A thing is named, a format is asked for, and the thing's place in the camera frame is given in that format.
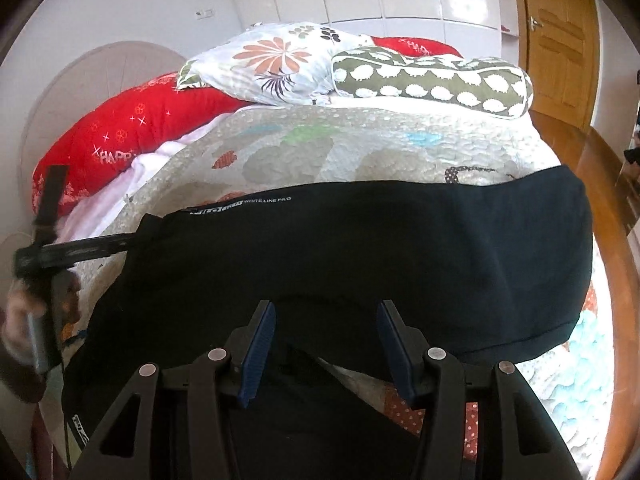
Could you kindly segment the person's left hand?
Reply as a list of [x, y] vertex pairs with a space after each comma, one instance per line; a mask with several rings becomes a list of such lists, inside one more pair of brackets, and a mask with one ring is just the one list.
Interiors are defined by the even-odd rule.
[[[75, 273], [70, 274], [62, 302], [64, 324], [75, 324], [79, 321], [78, 292], [81, 284]], [[29, 333], [28, 318], [33, 315], [40, 318], [47, 311], [46, 304], [30, 292], [23, 280], [15, 281], [6, 295], [4, 321], [1, 326], [1, 340], [4, 348], [18, 364], [32, 366], [32, 337]]]

